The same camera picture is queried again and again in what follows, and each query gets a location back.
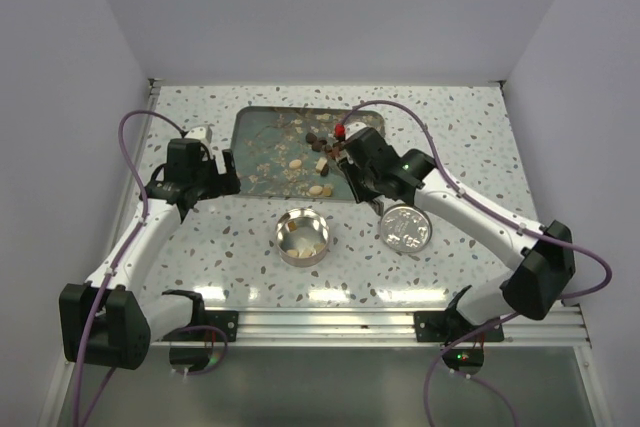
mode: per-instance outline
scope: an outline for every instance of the black mount bracket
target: black mount bracket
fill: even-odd
[[[447,314],[445,310],[423,310],[413,313],[413,328],[416,331],[416,340],[422,342],[437,342],[440,344],[450,344],[468,334],[475,327],[449,329],[447,324]],[[497,329],[485,332],[485,342],[502,342],[504,331],[502,325]]]
[[[414,312],[413,328],[416,331],[416,340],[418,342],[438,342],[448,345],[477,329],[478,326],[471,325],[458,312],[458,302],[470,288],[471,286],[468,285],[458,292],[445,310]],[[502,325],[498,325],[497,328],[484,333],[485,342],[502,342],[503,340]]]
[[[554,239],[572,242],[571,230],[557,220],[543,231]],[[538,240],[513,275],[501,286],[504,300],[520,315],[542,320],[576,272],[573,252]]]
[[[167,291],[165,294],[185,295],[194,294],[194,292],[185,291]],[[205,310],[204,303],[196,305],[194,302],[194,313],[190,325],[211,325],[223,331],[227,336],[229,343],[236,341],[238,333],[238,319],[240,314],[237,310]],[[206,342],[211,340],[211,332],[207,330],[196,332],[172,332],[163,337],[163,342],[196,342],[202,344],[195,347],[171,347],[169,349],[169,362],[178,369],[185,366],[189,372],[197,372],[204,369],[209,364],[211,356],[210,349],[206,346]],[[216,338],[218,344],[222,344],[222,339]]]

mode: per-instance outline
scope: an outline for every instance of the red object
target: red object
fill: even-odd
[[[344,129],[344,125],[336,124],[334,135],[338,140],[345,140],[345,137],[347,136],[347,131]]]

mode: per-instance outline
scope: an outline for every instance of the rectangular tray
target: rectangular tray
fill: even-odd
[[[241,195],[252,197],[310,198],[314,185],[333,185],[332,200],[353,200],[349,184],[333,160],[329,175],[316,173],[316,162],[326,157],[306,143],[307,132],[333,143],[335,125],[349,112],[306,107],[245,107],[236,116],[231,149],[242,183]],[[364,122],[384,136],[384,119],[377,112],[355,112],[350,121]],[[289,169],[289,162],[302,168]]]

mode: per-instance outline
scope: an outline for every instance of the cable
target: cable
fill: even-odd
[[[105,375],[104,378],[102,379],[102,382],[100,382],[100,386],[98,387],[98,392],[93,397],[93,400],[91,401],[91,404],[89,405],[89,408],[87,408],[87,411],[85,412],[84,417],[82,418],[82,423],[80,425],[82,425],[83,427],[85,425],[87,425],[87,422],[89,422],[89,417],[91,417],[91,412],[93,412],[93,409],[98,404],[98,400],[100,399],[100,395],[102,394],[102,391],[105,389],[105,387],[107,386],[107,384],[111,380],[111,377],[113,376],[115,371],[116,371],[116,368],[115,367],[111,367],[109,369],[109,372],[107,372],[107,375]]]
[[[197,332],[199,330],[208,330],[209,332],[218,334],[220,337],[222,337],[224,348],[222,349],[222,354],[220,355],[220,358],[217,360],[217,362],[209,364],[202,370],[189,372],[187,375],[204,375],[213,372],[220,366],[224,358],[227,356],[227,351],[229,350],[229,340],[227,339],[227,334],[225,334],[224,331],[220,330],[219,328],[214,327],[213,325],[194,325],[190,327],[183,327],[182,329],[176,330],[176,332]]]
[[[445,179],[445,181],[447,182],[447,184],[449,184],[449,186],[463,199],[465,199],[467,202],[469,202],[471,205],[473,205],[474,207],[476,207],[478,210],[480,210],[481,212],[484,212],[485,214],[487,214],[489,217],[497,220],[498,222],[501,222],[509,227],[511,227],[512,229],[516,229],[516,230],[520,230],[521,232],[529,235],[530,237],[533,237],[535,239],[541,240],[543,242],[547,242],[553,245],[557,245],[563,249],[569,249],[569,250],[573,250],[575,252],[579,252],[581,254],[584,254],[588,257],[591,257],[592,259],[594,259],[596,262],[598,262],[600,265],[602,265],[604,271],[605,271],[605,276],[604,279],[594,285],[593,287],[587,288],[587,289],[583,289],[583,290],[579,290],[577,292],[571,292],[569,294],[562,294],[560,296],[560,299],[573,299],[576,297],[581,297],[583,295],[588,295],[588,294],[592,294],[594,292],[598,292],[599,290],[604,289],[609,282],[611,282],[611,278],[613,277],[613,271],[611,270],[611,266],[602,258],[600,257],[598,254],[596,254],[595,252],[592,252],[589,249],[586,249],[584,247],[581,247],[579,245],[575,245],[572,244],[570,242],[564,242],[562,240],[558,240],[558,239],[554,239],[552,237],[546,236],[540,232],[536,232],[534,230],[528,229],[528,228],[524,228],[521,229],[520,225],[517,224],[516,222],[513,222],[511,219],[508,219],[506,217],[503,217],[502,215],[500,215],[499,213],[493,211],[492,209],[490,209],[489,207],[486,207],[484,204],[482,204],[482,202],[476,200],[475,198],[471,197],[470,195],[468,195],[466,192],[461,191],[460,187],[458,186],[458,184],[455,183],[455,181],[451,178],[451,176],[449,175],[449,173],[447,172],[447,169],[444,167],[444,164],[440,158],[440,155],[438,154],[438,150],[436,148],[435,142],[433,141],[433,138],[431,137],[431,134],[429,134],[429,130],[427,129],[427,126],[425,125],[425,123],[422,121],[422,119],[420,119],[420,117],[418,117],[418,115],[413,112],[410,108],[398,103],[398,102],[394,102],[391,100],[370,100],[368,102],[362,102],[359,105],[356,105],[352,108],[352,110],[350,112],[348,112],[344,118],[342,119],[342,121],[340,122],[341,125],[344,126],[345,122],[349,119],[349,117],[351,115],[353,115],[354,112],[362,109],[363,107],[367,107],[369,105],[388,105],[391,107],[396,107],[400,110],[403,110],[404,112],[406,112],[407,114],[409,114],[413,120],[416,121],[416,123],[420,126],[420,129],[422,130],[422,132],[424,133],[424,135],[427,138],[427,142],[429,143],[429,147],[431,148],[431,153],[433,155],[433,159],[436,162],[436,167],[438,168],[438,170],[440,171],[442,177]],[[461,342],[464,342],[465,340],[471,339],[474,336],[485,332],[486,330],[495,327],[496,325],[500,325],[502,323],[508,322],[509,320],[513,319],[514,317],[516,317],[517,314],[511,314],[508,315],[507,317],[504,317],[503,319],[498,319],[498,320],[494,320],[494,321],[490,321],[487,324],[484,324],[480,327],[478,327],[476,330],[470,332],[467,335],[462,336],[461,338],[459,338],[458,340],[452,342],[451,344],[449,344],[448,346],[446,346],[438,356],[436,356],[436,358],[433,360],[433,362],[431,363],[431,365],[429,366],[429,370],[427,371],[427,375],[425,376],[425,380],[424,380],[424,398],[423,398],[423,402],[424,402],[424,409],[425,409],[425,413],[427,415],[427,419],[429,421],[429,424],[433,427],[435,424],[433,422],[433,416],[431,414],[431,410],[429,409],[429,384],[431,382],[431,377],[433,376],[433,372],[435,370],[436,365],[438,364],[439,360],[442,358],[443,355],[445,355],[447,352],[449,352],[452,348],[454,348],[456,345],[460,344]],[[513,417],[513,422],[514,425],[517,427],[519,426],[519,422],[518,419],[516,417],[515,414],[515,410],[513,409],[513,407],[511,406],[511,404],[509,403],[509,401],[507,400],[506,397],[504,397],[504,395],[502,395],[498,390],[496,390],[494,387],[492,387],[490,384],[488,384],[487,382],[480,380],[480,379],[475,379],[474,380],[478,383],[480,383],[481,385],[484,385],[485,387],[487,387],[488,389],[490,389],[492,392],[496,393],[506,404],[507,407],[509,408],[509,411],[511,412],[511,415]]]
[[[140,198],[142,200],[142,216],[140,217],[140,220],[135,225],[135,227],[133,228],[129,236],[122,243],[122,246],[120,247],[116,255],[113,257],[113,261],[109,266],[109,271],[105,273],[104,280],[102,281],[102,284],[100,284],[100,288],[98,289],[96,298],[94,299],[93,304],[91,305],[91,309],[89,310],[89,315],[84,324],[84,330],[82,331],[82,337],[80,338],[80,345],[78,347],[78,356],[76,358],[75,385],[74,385],[73,408],[72,408],[73,427],[79,427],[80,425],[84,425],[84,422],[88,420],[88,416],[86,416],[85,419],[83,419],[83,423],[80,424],[80,393],[82,391],[82,373],[84,370],[84,360],[87,352],[87,344],[89,342],[89,334],[91,333],[91,327],[93,326],[93,321],[95,319],[95,316],[102,302],[102,297],[104,297],[104,293],[107,290],[107,286],[109,285],[109,281],[111,280],[111,276],[113,275],[113,272],[115,272],[115,269],[118,268],[118,265],[122,260],[122,258],[124,257],[127,249],[129,248],[131,243],[134,241],[134,239],[136,238],[136,236],[144,226],[144,221],[149,215],[149,199],[147,197],[147,192],[144,188],[144,183],[142,182],[142,179],[140,178],[140,175],[136,170],[136,166],[134,165],[133,160],[131,160],[131,156],[127,151],[127,145],[124,141],[124,126],[127,123],[127,120],[129,120],[131,117],[135,115],[151,115],[153,117],[158,117],[159,119],[162,119],[165,122],[168,122],[169,124],[171,124],[173,127],[175,127],[180,132],[181,136],[184,136],[185,134],[184,130],[181,129],[178,126],[178,124],[173,122],[168,117],[165,117],[162,114],[158,114],[157,112],[151,112],[148,110],[134,110],[126,114],[120,120],[120,125],[118,126],[118,145],[120,146],[120,151],[122,152],[124,161],[127,164],[127,167],[129,168],[129,170],[131,171],[131,174],[133,175],[133,179],[138,185],[138,188],[140,189]],[[98,401],[98,397],[102,393],[102,390],[104,390],[106,383],[109,381],[112,375],[113,375],[113,372],[109,372],[105,377],[105,380],[103,380],[104,385],[101,384],[102,389],[98,391],[98,394],[93,399],[90,405],[91,409],[95,407],[95,403]]]
[[[431,409],[429,408],[429,386],[431,384],[431,378],[433,377],[433,373],[434,373],[434,371],[436,369],[436,366],[440,362],[440,359],[447,352],[449,352],[454,347],[456,347],[458,344],[461,344],[462,342],[466,342],[467,340],[472,339],[472,338],[476,337],[477,335],[486,332],[487,330],[491,330],[491,329],[495,328],[496,326],[498,326],[500,324],[504,324],[505,322],[509,322],[511,319],[514,319],[517,316],[518,316],[518,314],[510,314],[510,315],[507,315],[506,317],[503,317],[502,319],[490,320],[489,322],[487,322],[486,324],[481,325],[477,329],[469,332],[468,334],[463,335],[462,337],[460,337],[457,340],[454,340],[449,345],[447,345],[444,349],[442,349],[440,352],[438,352],[438,355],[436,355],[436,358],[433,359],[431,364],[429,364],[429,369],[427,370],[427,375],[424,378],[423,396],[422,396],[422,402],[424,404],[424,411],[425,411],[425,414],[427,415],[427,420],[429,421],[429,425],[431,427],[435,426],[435,422],[433,420],[433,414],[431,413]],[[474,382],[477,382],[478,384],[488,388],[493,393],[495,393],[498,397],[500,397],[500,399],[502,399],[502,401],[506,404],[507,408],[509,409],[509,412],[511,412],[511,417],[513,418],[513,425],[515,427],[519,427],[520,426],[520,422],[518,421],[518,417],[516,415],[515,409],[513,408],[513,405],[511,405],[511,402],[509,402],[509,400],[504,396],[504,394],[502,394],[500,391],[498,391],[495,387],[493,387],[491,384],[489,384],[485,380],[478,379],[476,377],[471,377],[471,380],[473,380]]]

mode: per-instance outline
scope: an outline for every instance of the white wall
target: white wall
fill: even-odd
[[[507,77],[552,0],[109,0],[146,72],[188,83]]]
[[[615,425],[638,425],[640,0],[555,0],[506,85],[543,219],[608,259],[610,287],[582,302]],[[579,259],[581,286],[602,278]]]
[[[125,174],[117,122],[146,80],[106,0],[0,12],[0,423],[33,426],[60,353],[57,297],[103,254]]]

